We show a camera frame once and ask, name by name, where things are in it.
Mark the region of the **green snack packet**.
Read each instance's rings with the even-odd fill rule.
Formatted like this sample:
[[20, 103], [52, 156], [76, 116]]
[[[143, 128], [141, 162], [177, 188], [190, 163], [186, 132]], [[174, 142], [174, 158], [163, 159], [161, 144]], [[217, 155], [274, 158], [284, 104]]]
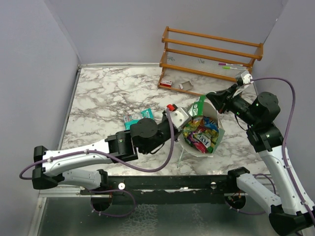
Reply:
[[204, 108], [205, 99], [206, 99], [206, 96], [201, 95], [189, 107], [188, 113], [190, 114], [192, 118], [203, 116], [203, 108]]

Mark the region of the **white paper bag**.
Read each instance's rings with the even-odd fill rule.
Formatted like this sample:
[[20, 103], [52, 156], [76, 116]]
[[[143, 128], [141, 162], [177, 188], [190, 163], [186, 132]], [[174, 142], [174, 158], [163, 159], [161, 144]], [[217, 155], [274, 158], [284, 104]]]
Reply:
[[206, 96], [202, 95], [188, 107], [188, 113], [192, 119], [184, 126], [179, 136], [183, 149], [181, 156], [214, 156], [225, 134], [216, 109], [206, 101]]

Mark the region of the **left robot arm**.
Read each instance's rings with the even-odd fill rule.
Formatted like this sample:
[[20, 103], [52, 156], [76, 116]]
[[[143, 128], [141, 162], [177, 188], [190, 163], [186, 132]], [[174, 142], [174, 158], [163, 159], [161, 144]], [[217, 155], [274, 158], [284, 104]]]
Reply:
[[31, 182], [36, 190], [50, 189], [59, 184], [82, 186], [103, 194], [109, 182], [105, 171], [85, 171], [83, 167], [97, 164], [120, 163], [131, 169], [154, 173], [170, 161], [173, 146], [165, 162], [154, 169], [144, 169], [130, 162], [138, 154], [154, 154], [167, 141], [173, 145], [180, 133], [180, 118], [175, 111], [166, 110], [161, 123], [143, 118], [129, 130], [119, 131], [96, 143], [66, 150], [48, 150], [43, 146], [34, 149], [34, 169]]

